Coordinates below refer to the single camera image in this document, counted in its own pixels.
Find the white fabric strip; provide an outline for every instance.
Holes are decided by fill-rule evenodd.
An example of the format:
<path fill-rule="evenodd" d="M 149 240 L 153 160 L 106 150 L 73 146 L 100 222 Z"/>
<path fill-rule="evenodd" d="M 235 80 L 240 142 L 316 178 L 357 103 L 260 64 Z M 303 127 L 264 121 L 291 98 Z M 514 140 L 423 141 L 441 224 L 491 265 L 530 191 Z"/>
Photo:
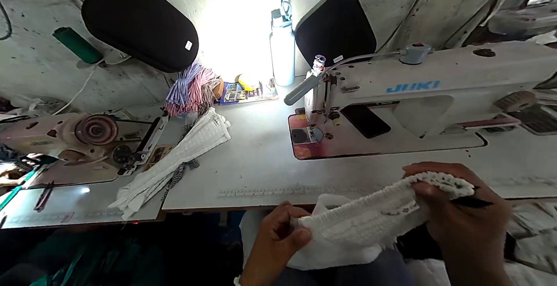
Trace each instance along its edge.
<path fill-rule="evenodd" d="M 309 229 L 317 241 L 346 247 L 384 247 L 427 220 L 427 211 L 419 208 L 410 187 L 417 181 L 439 187 L 449 193 L 450 199 L 474 194 L 474 186 L 462 178 L 419 173 L 335 209 L 299 218 L 297 225 Z"/>
<path fill-rule="evenodd" d="M 182 162 L 187 162 L 206 153 L 219 144 L 230 140 L 230 122 L 209 109 L 197 121 L 191 131 L 172 151 L 152 168 L 138 174 L 133 182 L 118 190 L 117 199 L 109 208 L 118 207 L 127 220 L 153 197 L 172 177 Z"/>

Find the white table surface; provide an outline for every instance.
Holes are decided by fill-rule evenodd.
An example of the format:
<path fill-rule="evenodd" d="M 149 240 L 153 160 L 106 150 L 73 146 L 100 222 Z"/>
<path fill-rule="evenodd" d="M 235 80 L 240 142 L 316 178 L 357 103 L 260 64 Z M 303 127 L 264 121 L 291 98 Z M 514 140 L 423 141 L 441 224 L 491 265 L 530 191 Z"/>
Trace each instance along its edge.
<path fill-rule="evenodd" d="M 155 117 L 162 116 L 160 104 L 126 108 L 126 110 L 140 117 L 139 120 L 151 121 Z M 176 144 L 182 126 L 183 120 L 172 118 L 158 144 Z M 7 216 L 2 228 L 123 222 L 120 210 L 107 209 L 107 207 L 116 200 L 118 189 L 131 182 L 134 175 L 140 171 L 141 168 L 131 176 L 120 176 L 112 182 L 55 187 L 46 202 L 45 209 L 41 212 L 34 211 L 33 208 L 43 189 L 21 190 L 0 211 L 0 218 Z M 128 222 L 156 220 L 161 213 L 163 192 L 164 190 L 157 193 Z M 8 195 L 9 193 L 0 197 L 0 202 Z"/>
<path fill-rule="evenodd" d="M 292 86 L 279 88 L 283 97 Z M 216 107 L 232 124 L 231 140 L 201 155 L 171 189 L 164 211 L 245 209 L 289 200 L 314 204 L 319 194 L 361 197 L 394 183 L 402 167 L 421 161 L 459 162 L 506 198 L 557 196 L 557 136 L 535 136 L 522 128 L 482 135 L 482 148 L 390 155 L 297 160 L 287 118 L 302 101 L 282 99 Z"/>

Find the water bottle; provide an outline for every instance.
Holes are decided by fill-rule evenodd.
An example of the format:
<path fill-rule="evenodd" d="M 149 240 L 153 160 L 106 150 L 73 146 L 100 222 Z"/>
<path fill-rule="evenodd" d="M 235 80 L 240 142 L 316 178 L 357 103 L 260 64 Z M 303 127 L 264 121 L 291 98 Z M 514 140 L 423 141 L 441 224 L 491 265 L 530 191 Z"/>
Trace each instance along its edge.
<path fill-rule="evenodd" d="M 294 33 L 292 32 L 292 6 L 282 1 L 281 12 L 273 16 L 271 33 L 271 58 L 275 84 L 288 86 L 294 82 Z"/>

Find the person's lap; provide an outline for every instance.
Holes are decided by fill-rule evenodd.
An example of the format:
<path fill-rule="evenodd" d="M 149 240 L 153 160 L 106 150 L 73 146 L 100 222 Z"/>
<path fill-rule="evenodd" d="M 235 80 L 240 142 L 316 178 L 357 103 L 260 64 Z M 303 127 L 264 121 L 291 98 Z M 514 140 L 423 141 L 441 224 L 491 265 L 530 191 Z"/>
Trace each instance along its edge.
<path fill-rule="evenodd" d="M 246 211 L 240 230 L 244 249 L 244 265 L 257 236 L 259 223 L 266 211 Z M 275 286 L 410 286 L 414 282 L 398 250 L 385 250 L 377 259 L 368 264 L 348 265 L 345 267 L 322 270 L 302 271 L 286 268 L 282 271 Z"/>

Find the green thread spool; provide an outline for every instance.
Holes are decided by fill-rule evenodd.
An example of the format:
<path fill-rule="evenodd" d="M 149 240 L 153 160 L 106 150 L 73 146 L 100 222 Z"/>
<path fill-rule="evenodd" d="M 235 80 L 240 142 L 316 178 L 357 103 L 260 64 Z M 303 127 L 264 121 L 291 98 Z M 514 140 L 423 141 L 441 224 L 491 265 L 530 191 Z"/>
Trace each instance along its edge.
<path fill-rule="evenodd" d="M 94 64 L 102 60 L 102 54 L 99 50 L 95 49 L 71 27 L 60 27 L 52 33 L 52 36 L 62 42 L 66 48 L 79 56 L 85 63 Z"/>

